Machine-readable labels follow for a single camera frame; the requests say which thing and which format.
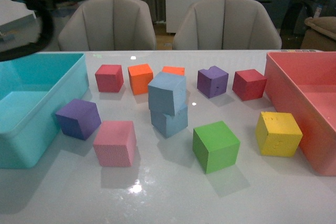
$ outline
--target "orange cube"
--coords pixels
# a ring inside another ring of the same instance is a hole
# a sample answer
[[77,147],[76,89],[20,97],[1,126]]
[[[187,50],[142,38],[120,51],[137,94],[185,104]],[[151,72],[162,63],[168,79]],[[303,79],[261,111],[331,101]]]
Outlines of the orange cube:
[[148,64],[128,67],[133,95],[148,93],[148,83],[153,80],[153,71]]
[[173,73],[173,74],[178,74],[180,76],[183,76],[184,75],[184,68],[165,66],[165,67],[163,67],[162,72]]

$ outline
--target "foam cube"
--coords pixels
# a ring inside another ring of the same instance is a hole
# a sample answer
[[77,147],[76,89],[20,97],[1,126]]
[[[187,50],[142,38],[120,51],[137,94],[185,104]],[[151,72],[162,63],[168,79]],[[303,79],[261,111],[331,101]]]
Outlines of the foam cube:
[[197,89],[212,98],[226,92],[229,74],[217,66],[201,69],[197,75]]
[[188,106],[184,104],[176,115],[151,111],[151,121],[165,138],[171,137],[188,126]]
[[234,165],[239,146],[223,121],[194,128],[193,151],[206,174]]
[[232,90],[242,101],[263,97],[267,78],[255,69],[236,71]]
[[170,66],[164,66],[162,68],[162,72],[165,73],[173,73],[173,74],[178,74],[180,76],[184,75],[185,69],[182,67],[170,67]]
[[101,65],[94,75],[99,92],[119,92],[124,83],[121,65]]
[[292,157],[302,136],[291,113],[261,112],[256,138],[262,155]]
[[133,121],[103,121],[93,142],[101,166],[132,166],[136,148]]
[[148,93],[148,83],[153,80],[153,71],[148,64],[128,67],[128,75],[134,95]]
[[149,109],[176,115],[186,101],[186,77],[160,72],[148,84]]
[[64,135],[86,140],[101,124],[97,105],[73,99],[56,112],[57,121]]

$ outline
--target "yellow cube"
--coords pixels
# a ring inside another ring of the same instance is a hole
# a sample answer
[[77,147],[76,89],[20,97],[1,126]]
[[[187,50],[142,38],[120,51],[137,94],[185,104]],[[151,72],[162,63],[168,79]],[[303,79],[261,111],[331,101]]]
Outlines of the yellow cube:
[[291,113],[261,112],[256,138],[262,155],[292,157],[302,136]]

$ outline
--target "red cube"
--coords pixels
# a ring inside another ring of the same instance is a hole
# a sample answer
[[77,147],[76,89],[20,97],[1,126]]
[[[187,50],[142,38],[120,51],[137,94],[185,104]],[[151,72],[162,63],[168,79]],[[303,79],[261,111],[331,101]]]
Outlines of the red cube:
[[117,93],[124,83],[121,65],[101,65],[94,75],[99,92]]
[[267,78],[255,69],[236,71],[232,90],[242,101],[263,97]]

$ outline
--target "floor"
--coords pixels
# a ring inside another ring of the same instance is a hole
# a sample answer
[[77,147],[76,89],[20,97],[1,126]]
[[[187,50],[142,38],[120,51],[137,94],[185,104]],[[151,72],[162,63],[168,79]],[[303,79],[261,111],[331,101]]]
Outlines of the floor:
[[154,32],[156,36],[156,49],[157,50],[172,50],[174,34],[166,32],[165,23],[154,24]]

